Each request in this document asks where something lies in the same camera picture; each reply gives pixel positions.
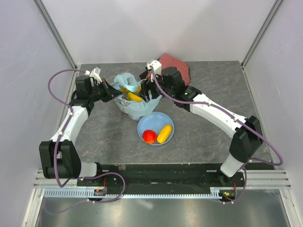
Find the light blue plastic bag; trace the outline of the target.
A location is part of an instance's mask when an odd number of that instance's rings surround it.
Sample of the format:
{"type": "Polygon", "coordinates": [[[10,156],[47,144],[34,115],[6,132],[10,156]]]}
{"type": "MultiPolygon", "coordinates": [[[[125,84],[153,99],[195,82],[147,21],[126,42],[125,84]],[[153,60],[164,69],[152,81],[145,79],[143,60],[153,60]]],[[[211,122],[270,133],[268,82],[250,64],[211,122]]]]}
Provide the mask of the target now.
{"type": "MultiPolygon", "coordinates": [[[[131,73],[122,73],[118,74],[113,82],[112,86],[121,91],[121,87],[125,87],[130,90],[130,92],[136,91],[138,86],[141,86],[142,80],[137,81],[133,74],[131,73]]],[[[143,116],[150,115],[155,107],[160,102],[162,96],[159,96],[156,99],[151,99],[148,102],[142,100],[141,102],[129,101],[127,99],[127,93],[122,93],[122,95],[114,98],[114,101],[118,108],[127,114],[131,119],[137,121],[143,116]]]]}

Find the yellow banana bunch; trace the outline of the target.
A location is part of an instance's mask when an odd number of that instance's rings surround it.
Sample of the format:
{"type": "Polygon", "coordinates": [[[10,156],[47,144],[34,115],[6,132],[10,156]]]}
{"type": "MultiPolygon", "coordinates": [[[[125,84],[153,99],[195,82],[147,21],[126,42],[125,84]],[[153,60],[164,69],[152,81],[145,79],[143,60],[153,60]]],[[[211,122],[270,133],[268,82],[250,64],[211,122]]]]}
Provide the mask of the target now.
{"type": "Polygon", "coordinates": [[[132,92],[128,92],[127,93],[127,99],[129,101],[135,101],[135,102],[141,102],[143,99],[141,97],[139,97],[138,95],[132,93],[132,92]]]}
{"type": "MultiPolygon", "coordinates": [[[[132,93],[138,94],[140,91],[141,91],[141,86],[138,86],[138,87],[137,87],[137,90],[136,90],[136,91],[133,91],[132,93]]],[[[125,87],[121,87],[121,92],[122,92],[122,93],[129,93],[130,90],[126,89],[125,87]]]]}

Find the yellow mango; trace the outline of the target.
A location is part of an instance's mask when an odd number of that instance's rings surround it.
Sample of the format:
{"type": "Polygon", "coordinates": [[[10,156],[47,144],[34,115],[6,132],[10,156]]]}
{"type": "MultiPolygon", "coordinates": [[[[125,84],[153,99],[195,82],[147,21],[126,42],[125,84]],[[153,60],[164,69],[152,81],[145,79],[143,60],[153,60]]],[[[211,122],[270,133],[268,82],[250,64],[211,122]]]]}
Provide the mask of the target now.
{"type": "Polygon", "coordinates": [[[169,124],[165,125],[157,136],[157,142],[159,144],[165,143],[171,133],[172,133],[172,126],[169,124]]]}

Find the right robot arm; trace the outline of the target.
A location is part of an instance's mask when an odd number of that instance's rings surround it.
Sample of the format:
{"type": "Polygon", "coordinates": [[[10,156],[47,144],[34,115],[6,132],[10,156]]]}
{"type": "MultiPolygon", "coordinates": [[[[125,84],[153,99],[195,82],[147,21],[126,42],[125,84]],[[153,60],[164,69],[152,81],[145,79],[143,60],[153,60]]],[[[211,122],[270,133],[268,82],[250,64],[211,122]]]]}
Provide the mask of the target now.
{"type": "Polygon", "coordinates": [[[259,119],[235,114],[218,105],[199,89],[187,86],[181,73],[175,67],[161,70],[161,74],[152,77],[152,69],[147,67],[140,74],[140,97],[149,102],[166,93],[180,108],[197,114],[223,130],[231,139],[229,155],[220,167],[217,181],[228,186],[234,180],[235,173],[254,155],[262,145],[262,130],[259,119]]]}

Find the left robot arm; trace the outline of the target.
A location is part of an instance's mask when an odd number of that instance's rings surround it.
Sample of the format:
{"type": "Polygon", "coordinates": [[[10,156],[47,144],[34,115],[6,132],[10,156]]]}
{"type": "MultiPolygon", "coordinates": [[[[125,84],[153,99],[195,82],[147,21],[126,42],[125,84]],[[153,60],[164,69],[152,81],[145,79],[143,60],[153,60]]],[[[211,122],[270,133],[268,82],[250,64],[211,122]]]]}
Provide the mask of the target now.
{"type": "Polygon", "coordinates": [[[67,105],[67,115],[60,128],[49,141],[42,141],[39,145],[42,171],[46,179],[84,177],[93,186],[99,186],[104,181],[100,164],[81,161],[74,144],[95,103],[106,103],[122,92],[109,85],[105,79],[97,80],[90,76],[77,77],[75,86],[67,105]]]}

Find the red apple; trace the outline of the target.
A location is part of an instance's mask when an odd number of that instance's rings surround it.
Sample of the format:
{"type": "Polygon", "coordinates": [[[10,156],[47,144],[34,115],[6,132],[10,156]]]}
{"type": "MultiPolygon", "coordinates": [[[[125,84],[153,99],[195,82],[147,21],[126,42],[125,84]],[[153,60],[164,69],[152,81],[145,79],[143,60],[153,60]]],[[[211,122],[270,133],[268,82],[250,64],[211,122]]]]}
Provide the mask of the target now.
{"type": "Polygon", "coordinates": [[[148,144],[154,144],[157,140],[157,134],[153,130],[145,130],[142,134],[142,139],[148,144]]]}

